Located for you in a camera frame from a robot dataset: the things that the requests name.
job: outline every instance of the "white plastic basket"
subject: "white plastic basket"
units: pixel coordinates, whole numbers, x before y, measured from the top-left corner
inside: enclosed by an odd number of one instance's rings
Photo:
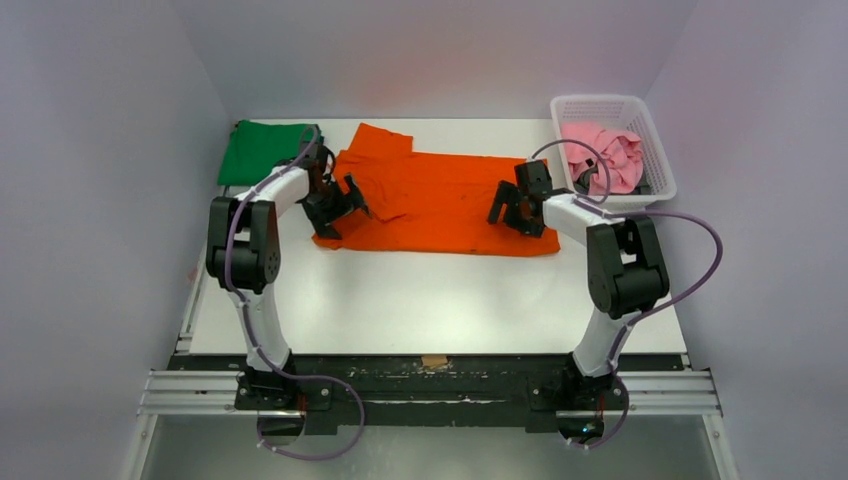
[[[638,210],[659,200],[669,200],[677,193],[671,167],[662,148],[660,137],[640,98],[627,95],[563,95],[551,100],[551,116],[556,138],[562,139],[562,124],[595,121],[608,128],[630,130],[642,138],[642,163],[651,195],[610,195],[604,203],[612,211]],[[569,189],[574,182],[568,174],[565,145],[558,145]]]

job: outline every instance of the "white wall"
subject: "white wall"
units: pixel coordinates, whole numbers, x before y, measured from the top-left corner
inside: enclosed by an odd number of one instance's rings
[[[679,186],[671,206],[726,242],[679,315],[743,478],[848,470],[846,18],[841,0],[700,0],[647,98]],[[665,227],[680,290],[712,247]]]
[[[696,0],[173,0],[237,118],[546,118],[644,96]]]
[[[228,118],[165,0],[0,9],[0,471],[115,478]]]

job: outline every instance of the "wire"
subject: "wire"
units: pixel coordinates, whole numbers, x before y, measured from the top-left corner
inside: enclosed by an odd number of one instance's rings
[[[329,148],[327,149],[327,153],[330,155],[330,158],[333,159],[333,164],[330,166],[330,171],[327,173],[330,177],[333,176],[333,172],[336,171],[336,154],[333,153]]]
[[[235,293],[239,300],[242,302],[241,308],[242,316],[244,317],[244,329],[250,341],[251,348],[254,349],[256,355],[272,371],[274,371],[276,374],[280,375],[283,378],[294,381],[324,381],[335,383],[343,387],[345,391],[349,392],[351,396],[353,396],[354,400],[356,400],[356,404],[359,407],[359,426],[357,427],[356,432],[354,433],[350,441],[347,443],[347,445],[332,453],[326,453],[321,455],[304,455],[301,453],[290,452],[281,448],[277,448],[276,446],[272,446],[262,437],[262,431],[259,428],[259,422],[257,421],[256,431],[257,435],[259,436],[258,446],[262,446],[273,453],[290,458],[295,458],[297,460],[321,461],[330,460],[344,455],[347,451],[353,448],[354,445],[356,445],[356,442],[359,441],[359,437],[362,436],[362,432],[365,430],[365,405],[362,403],[362,398],[360,398],[359,394],[356,393],[356,390],[354,390],[353,387],[350,386],[350,384],[345,383],[344,381],[339,380],[338,378],[330,377],[327,375],[292,375],[288,372],[285,372],[282,367],[275,365],[274,362],[271,361],[271,359],[262,349],[262,345],[260,345],[258,340],[256,339],[256,332],[253,330],[253,325],[250,321],[250,311],[248,308],[249,306],[247,304],[247,297],[235,288],[232,281],[233,243],[235,241],[236,227],[239,224],[239,219],[241,218],[241,215],[244,212],[244,208],[247,203],[250,202],[250,200],[255,197],[263,188],[267,187],[269,184],[271,184],[271,182],[282,177],[283,175],[288,173],[289,170],[300,165],[300,163],[303,162],[303,159],[304,157],[306,157],[307,152],[309,152],[309,150],[315,145],[315,142],[318,141],[319,136],[318,128],[315,125],[311,125],[310,128],[304,129],[304,131],[300,134],[301,142],[303,141],[303,137],[307,131],[312,132],[312,138],[309,140],[309,143],[306,145],[306,148],[304,148],[293,161],[291,161],[285,167],[280,169],[275,175],[269,175],[267,178],[256,184],[255,187],[251,188],[236,208],[236,211],[233,214],[232,222],[230,224],[230,231],[227,234],[227,249],[224,255],[224,283],[227,286],[227,290]]]
[[[533,153],[533,155],[530,155],[530,159],[536,160],[536,157],[538,157],[540,153],[544,152],[545,150],[547,150],[550,147],[553,147],[554,145],[559,145],[561,143],[573,143],[575,145],[580,145],[581,147],[585,148],[586,150],[589,150],[590,152],[592,152],[592,154],[595,155],[595,157],[598,159],[598,163],[600,163],[601,167],[603,167],[604,175],[606,175],[607,184],[606,184],[606,186],[604,186],[604,195],[601,197],[600,200],[595,200],[594,198],[592,198],[588,195],[584,195],[582,193],[575,192],[575,194],[577,195],[577,198],[582,198],[583,200],[586,200],[589,203],[594,203],[595,205],[600,205],[600,204],[606,202],[607,199],[609,198],[610,188],[611,188],[610,187],[610,179],[612,178],[612,176],[609,173],[609,166],[607,165],[606,159],[604,159],[604,157],[597,150],[595,150],[594,147],[592,147],[588,143],[583,143],[580,140],[574,140],[574,139],[571,139],[571,138],[561,138],[559,140],[554,140],[554,141],[548,142],[548,143],[542,145],[541,147],[539,147],[538,149],[536,149],[536,151]]]
[[[669,211],[665,211],[665,210],[648,210],[648,211],[644,211],[644,212],[617,213],[617,214],[613,214],[610,218],[633,218],[633,217],[672,217],[672,218],[680,218],[682,220],[687,220],[689,222],[700,225],[707,232],[709,232],[710,236],[713,238],[713,242],[715,242],[715,246],[716,246],[716,253],[715,253],[715,257],[713,258],[713,262],[710,264],[710,267],[707,269],[706,273],[704,273],[704,275],[702,275],[701,278],[698,279],[698,281],[693,283],[692,286],[690,286],[686,290],[680,292],[679,295],[675,295],[674,297],[671,298],[671,300],[663,303],[662,305],[658,305],[658,306],[648,310],[647,312],[642,312],[639,315],[636,315],[635,317],[631,318],[630,321],[628,321],[625,324],[624,328],[622,328],[619,331],[615,342],[613,342],[612,349],[610,349],[610,354],[609,354],[610,357],[615,356],[615,352],[617,351],[618,346],[621,344],[621,342],[624,341],[623,340],[624,334],[625,334],[625,332],[628,328],[633,328],[637,323],[648,318],[649,316],[651,316],[651,315],[653,315],[657,312],[660,312],[662,310],[665,310],[666,308],[668,308],[672,305],[680,303],[683,299],[685,299],[688,296],[695,293],[696,290],[701,288],[701,286],[704,285],[705,283],[707,283],[707,280],[709,280],[710,277],[713,276],[715,271],[718,269],[719,264],[721,263],[722,257],[724,257],[724,243],[721,241],[721,236],[718,234],[718,232],[715,230],[715,228],[712,227],[712,225],[710,225],[709,223],[706,222],[706,220],[698,218],[694,215],[690,215],[688,213],[669,212]]]

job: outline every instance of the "pink cloth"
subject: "pink cloth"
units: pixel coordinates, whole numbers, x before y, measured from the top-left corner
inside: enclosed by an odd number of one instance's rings
[[[607,130],[595,122],[564,123],[562,138],[571,138],[588,143],[607,161],[610,169],[610,193],[627,194],[636,188],[642,179],[642,139],[627,130]],[[565,156],[571,179],[576,181],[580,174],[598,163],[589,150],[573,143],[565,144]],[[603,195],[606,187],[604,169],[598,165],[598,173],[589,180],[589,195]]]

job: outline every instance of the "green cloth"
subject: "green cloth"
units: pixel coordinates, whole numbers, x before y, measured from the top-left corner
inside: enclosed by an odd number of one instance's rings
[[[280,160],[291,160],[299,153],[300,135],[309,125],[265,125],[242,120],[230,133],[230,144],[221,171],[218,185],[245,185],[259,183],[271,173]],[[312,138],[310,133],[304,140]]]

